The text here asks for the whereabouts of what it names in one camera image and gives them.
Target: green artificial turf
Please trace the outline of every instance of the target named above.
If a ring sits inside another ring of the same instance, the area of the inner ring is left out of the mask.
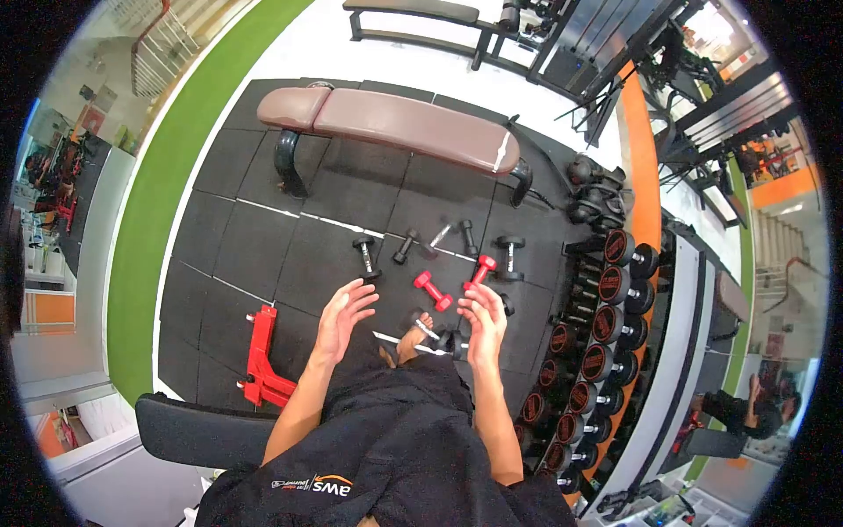
[[[153,388],[158,277],[175,210],[202,145],[260,55],[312,0],[262,0],[211,50],[152,137],[117,237],[108,297],[111,382],[134,404]]]
[[[754,242],[752,240],[752,222],[750,221],[749,196],[746,190],[746,181],[744,175],[741,174],[738,168],[738,162],[734,158],[729,160],[729,174],[732,177],[732,185],[735,189],[735,196],[744,205],[744,210],[747,213],[746,229],[740,228],[740,288],[744,292],[747,301],[749,302],[749,312],[752,312],[753,303],[753,286],[755,283],[755,255]],[[752,330],[752,321],[744,322],[738,329],[738,334],[732,340],[732,356],[729,358],[729,366],[726,370],[726,377],[723,379],[723,391],[730,395],[734,395],[738,388],[738,381],[740,380],[740,372],[744,367],[744,359],[749,348],[749,332]],[[713,430],[723,430],[724,426],[716,419],[712,419],[708,426]],[[685,474],[685,480],[695,480],[700,476],[702,469],[706,466],[708,457],[698,455],[691,462],[688,472]]]

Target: red dumbbell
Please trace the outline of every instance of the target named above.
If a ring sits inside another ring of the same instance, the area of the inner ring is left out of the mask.
[[[413,281],[413,285],[417,288],[425,288],[427,293],[436,300],[436,311],[444,311],[454,303],[454,297],[449,294],[442,294],[441,291],[436,289],[436,286],[430,283],[429,271],[424,271],[417,276],[416,280]]]
[[[497,262],[486,255],[482,255],[480,258],[478,258],[477,263],[480,264],[480,269],[478,269],[477,273],[475,273],[474,279],[472,279],[471,282],[463,282],[463,289],[465,289],[466,291],[471,289],[472,283],[483,282],[483,280],[486,279],[486,274],[489,271],[494,271],[495,267],[497,267]]]

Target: hand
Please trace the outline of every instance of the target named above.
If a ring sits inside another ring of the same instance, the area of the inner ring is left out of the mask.
[[[346,355],[354,325],[374,315],[374,309],[363,309],[378,300],[374,285],[363,285],[363,279],[352,280],[337,289],[322,309],[319,334],[310,353],[310,362],[317,366],[336,366]]]
[[[756,399],[761,392],[761,383],[758,380],[758,375],[752,374],[749,376],[749,398]]]
[[[471,323],[469,364],[497,369],[501,342],[507,329],[501,297],[482,284],[472,285],[465,296],[467,298],[458,300],[461,307],[457,308],[457,313]]]

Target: red weight stand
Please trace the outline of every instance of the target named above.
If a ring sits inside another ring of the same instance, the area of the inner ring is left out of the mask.
[[[276,315],[275,308],[268,305],[261,306],[260,311],[254,315],[246,315],[255,324],[255,328],[249,346],[246,380],[237,383],[237,386],[243,389],[243,397],[257,406],[263,401],[269,401],[283,408],[296,389],[296,383],[275,375],[269,364],[269,347]]]

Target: aws logo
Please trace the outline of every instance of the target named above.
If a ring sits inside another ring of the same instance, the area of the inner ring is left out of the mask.
[[[328,492],[336,496],[348,496],[348,493],[354,487],[354,483],[342,476],[331,474],[328,476],[314,476],[307,480],[275,480],[272,482],[272,488],[280,487],[282,490],[296,490],[296,491],[313,491],[313,492]]]

